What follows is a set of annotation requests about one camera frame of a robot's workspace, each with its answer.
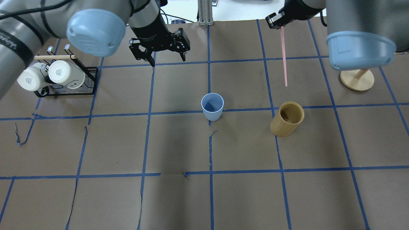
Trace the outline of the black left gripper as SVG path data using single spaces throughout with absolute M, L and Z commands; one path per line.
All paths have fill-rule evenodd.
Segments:
M 146 61 L 155 67 L 152 53 L 169 50 L 179 53 L 182 61 L 186 61 L 186 54 L 190 51 L 190 40 L 182 27 L 175 32 L 170 32 L 163 22 L 152 22 L 143 27 L 129 22 L 129 27 L 136 36 L 129 39 L 129 50 L 136 60 Z

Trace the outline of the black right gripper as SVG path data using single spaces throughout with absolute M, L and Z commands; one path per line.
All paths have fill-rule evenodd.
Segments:
M 323 10 L 323 0 L 285 0 L 284 6 L 266 16 L 270 29 L 280 29 L 294 20 L 305 21 Z

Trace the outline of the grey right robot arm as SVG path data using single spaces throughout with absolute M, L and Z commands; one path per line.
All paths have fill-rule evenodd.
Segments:
M 357 70 L 382 67 L 396 53 L 408 52 L 407 0 L 286 0 L 266 16 L 271 29 L 308 20 L 326 10 L 326 45 L 331 67 Z

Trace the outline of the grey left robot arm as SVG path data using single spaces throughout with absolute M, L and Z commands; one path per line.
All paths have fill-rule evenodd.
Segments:
M 160 8 L 166 0 L 2 0 L 1 97 L 50 38 L 67 38 L 96 57 L 113 55 L 126 27 L 134 32 L 132 53 L 155 66 L 152 53 L 178 52 L 183 61 L 190 40 L 182 28 L 172 33 Z

